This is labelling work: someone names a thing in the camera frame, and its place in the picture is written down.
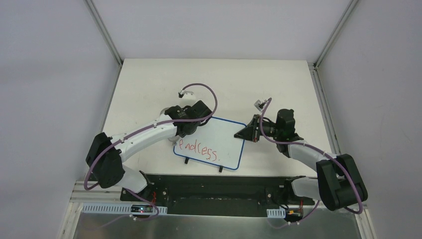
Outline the blue framed whiteboard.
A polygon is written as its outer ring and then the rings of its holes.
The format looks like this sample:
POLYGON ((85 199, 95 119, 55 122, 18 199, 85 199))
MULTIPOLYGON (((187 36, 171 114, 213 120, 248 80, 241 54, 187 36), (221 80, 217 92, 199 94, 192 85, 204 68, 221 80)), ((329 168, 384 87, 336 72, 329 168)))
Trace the blue framed whiteboard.
POLYGON ((237 170, 245 140, 234 135, 245 127, 246 124, 241 122, 212 117, 193 134, 180 138, 173 153, 223 169, 237 170))

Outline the grey mesh eraser sponge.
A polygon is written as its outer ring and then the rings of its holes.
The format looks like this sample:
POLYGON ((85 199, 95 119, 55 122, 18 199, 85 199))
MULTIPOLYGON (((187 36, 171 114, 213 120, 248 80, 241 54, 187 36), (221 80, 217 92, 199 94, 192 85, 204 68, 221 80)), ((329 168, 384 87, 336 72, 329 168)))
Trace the grey mesh eraser sponge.
MULTIPOLYGON (((161 115, 163 115, 163 114, 164 114, 164 112, 165 112, 168 108, 169 108, 169 107, 162 109, 162 110, 161 110, 161 112, 160 112, 160 114, 161 114, 161 115)), ((179 137, 178 135, 176 135, 176 136, 173 136, 173 137, 168 138, 168 141, 169 141, 169 142, 171 142, 171 143, 172 143, 172 145, 174 146, 174 145, 176 144, 176 142, 177 142, 179 139, 180 139, 180 137, 179 137)))

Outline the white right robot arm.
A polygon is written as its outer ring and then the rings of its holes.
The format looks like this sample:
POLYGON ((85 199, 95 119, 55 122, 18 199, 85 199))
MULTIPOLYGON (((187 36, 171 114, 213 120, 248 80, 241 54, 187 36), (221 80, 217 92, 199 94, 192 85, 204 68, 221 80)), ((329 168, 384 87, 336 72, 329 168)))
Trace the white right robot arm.
POLYGON ((353 157, 326 152, 300 137, 296 133, 293 109, 278 110, 275 121, 266 118, 271 101, 258 100, 254 105, 260 113, 233 136, 250 142, 258 142, 263 137, 274 143, 285 157, 316 172, 316 178, 296 176, 289 179, 282 191, 285 202, 295 204, 306 197, 323 202, 331 211, 346 209, 361 214, 368 192, 353 157))

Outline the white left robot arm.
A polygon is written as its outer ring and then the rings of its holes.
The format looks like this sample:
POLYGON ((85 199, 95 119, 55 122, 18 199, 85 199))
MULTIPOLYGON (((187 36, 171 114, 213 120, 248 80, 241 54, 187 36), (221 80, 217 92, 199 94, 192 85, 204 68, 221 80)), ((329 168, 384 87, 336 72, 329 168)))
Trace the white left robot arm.
POLYGON ((146 176, 123 163, 159 141, 183 138, 205 125, 215 109, 210 109, 201 100, 196 101, 192 95, 192 92, 181 90, 179 98, 188 103, 163 109, 158 118, 145 126, 112 136, 105 132, 97 134, 86 157, 89 169, 84 189, 119 186, 132 191, 139 201, 147 201, 151 197, 152 188, 146 176))

